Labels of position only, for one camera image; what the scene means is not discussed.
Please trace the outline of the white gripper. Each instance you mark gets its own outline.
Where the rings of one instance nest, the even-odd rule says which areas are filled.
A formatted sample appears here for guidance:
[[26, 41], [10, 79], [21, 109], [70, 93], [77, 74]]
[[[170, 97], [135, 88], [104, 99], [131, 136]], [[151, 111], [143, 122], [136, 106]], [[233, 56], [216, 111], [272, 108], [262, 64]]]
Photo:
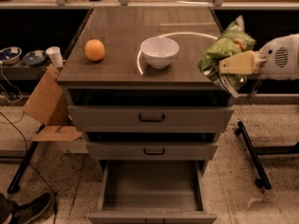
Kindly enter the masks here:
[[[263, 55], [266, 62], [261, 70]], [[270, 79], [299, 79], [299, 34], [275, 38], [260, 52], [249, 50], [219, 61], [221, 74], [251, 75], [260, 71]]]

